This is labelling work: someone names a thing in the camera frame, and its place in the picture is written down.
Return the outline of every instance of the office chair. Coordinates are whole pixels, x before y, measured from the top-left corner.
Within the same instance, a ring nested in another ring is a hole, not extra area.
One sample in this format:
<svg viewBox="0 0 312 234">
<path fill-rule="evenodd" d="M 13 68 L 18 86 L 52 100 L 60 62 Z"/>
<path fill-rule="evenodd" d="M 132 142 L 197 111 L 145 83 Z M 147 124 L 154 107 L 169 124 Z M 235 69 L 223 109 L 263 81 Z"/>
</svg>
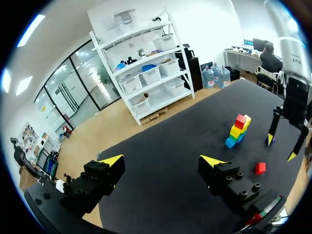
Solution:
<svg viewBox="0 0 312 234">
<path fill-rule="evenodd" d="M 278 97 L 285 99 L 284 85 L 278 79 L 278 73 L 268 72 L 267 70 L 258 66 L 255 74 L 257 76 L 257 85 L 272 93 L 276 92 Z"/>
<path fill-rule="evenodd" d="M 268 77 L 270 77 L 272 80 L 277 81 L 278 73 L 271 73 L 265 70 L 263 67 L 258 66 L 255 71 L 255 74 L 258 75 L 259 73 L 265 74 Z"/>
</svg>

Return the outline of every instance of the blue cube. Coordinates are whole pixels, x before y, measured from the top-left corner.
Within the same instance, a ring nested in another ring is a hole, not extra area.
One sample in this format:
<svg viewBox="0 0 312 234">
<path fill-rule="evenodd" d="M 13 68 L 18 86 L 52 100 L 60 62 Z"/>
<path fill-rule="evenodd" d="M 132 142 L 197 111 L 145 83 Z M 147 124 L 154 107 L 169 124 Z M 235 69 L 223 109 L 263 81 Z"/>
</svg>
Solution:
<svg viewBox="0 0 312 234">
<path fill-rule="evenodd" d="M 236 140 L 235 140 L 235 138 L 233 138 L 233 137 L 228 137 L 227 139 L 226 139 L 226 141 L 225 141 L 225 145 L 227 146 L 227 147 L 229 147 L 230 149 L 234 146 L 236 144 Z"/>
</svg>

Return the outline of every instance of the glass door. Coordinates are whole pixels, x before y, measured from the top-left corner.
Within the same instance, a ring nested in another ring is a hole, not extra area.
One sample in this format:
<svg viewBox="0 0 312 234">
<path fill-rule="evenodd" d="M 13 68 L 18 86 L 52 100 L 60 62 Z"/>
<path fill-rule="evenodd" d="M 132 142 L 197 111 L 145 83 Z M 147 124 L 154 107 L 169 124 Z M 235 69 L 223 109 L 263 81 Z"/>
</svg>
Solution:
<svg viewBox="0 0 312 234">
<path fill-rule="evenodd" d="M 49 78 L 45 88 L 61 114 L 74 128 L 99 111 L 69 59 Z"/>
<path fill-rule="evenodd" d="M 42 114 L 43 118 L 47 120 L 48 124 L 58 135 L 63 133 L 62 128 L 64 125 L 71 129 L 63 116 L 58 112 L 56 106 L 50 100 L 45 89 L 42 89 L 37 96 L 35 100 L 35 105 L 37 106 L 39 112 Z"/>
<path fill-rule="evenodd" d="M 120 98 L 92 41 L 77 50 L 71 56 L 71 60 L 86 89 L 101 110 Z"/>
</svg>

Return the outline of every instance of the black table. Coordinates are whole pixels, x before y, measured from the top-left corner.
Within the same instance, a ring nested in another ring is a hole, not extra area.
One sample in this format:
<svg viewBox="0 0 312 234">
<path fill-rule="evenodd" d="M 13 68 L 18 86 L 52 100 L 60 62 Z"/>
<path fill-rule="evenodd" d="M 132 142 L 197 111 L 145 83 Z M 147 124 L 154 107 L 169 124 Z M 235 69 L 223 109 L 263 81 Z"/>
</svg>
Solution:
<svg viewBox="0 0 312 234">
<path fill-rule="evenodd" d="M 126 171 L 110 197 L 99 203 L 103 226 L 122 234 L 230 233 L 239 217 L 213 197 L 197 172 L 199 155 L 240 163 L 241 171 L 262 189 L 288 196 L 303 159 L 290 162 L 299 130 L 281 119 L 276 142 L 264 143 L 273 108 L 283 101 L 240 80 L 183 112 L 102 152 L 98 159 L 125 156 Z M 244 139 L 225 146 L 238 114 L 252 118 Z M 254 174 L 258 162 L 267 171 Z"/>
</svg>

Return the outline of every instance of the computer monitor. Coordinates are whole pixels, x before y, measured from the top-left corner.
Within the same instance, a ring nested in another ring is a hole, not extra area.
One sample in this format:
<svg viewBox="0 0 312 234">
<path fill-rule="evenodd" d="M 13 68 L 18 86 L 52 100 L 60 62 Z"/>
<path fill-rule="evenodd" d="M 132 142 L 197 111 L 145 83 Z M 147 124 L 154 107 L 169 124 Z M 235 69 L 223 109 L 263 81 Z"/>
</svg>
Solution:
<svg viewBox="0 0 312 234">
<path fill-rule="evenodd" d="M 267 40 L 253 38 L 253 49 L 262 52 L 266 43 L 268 43 Z"/>
</svg>

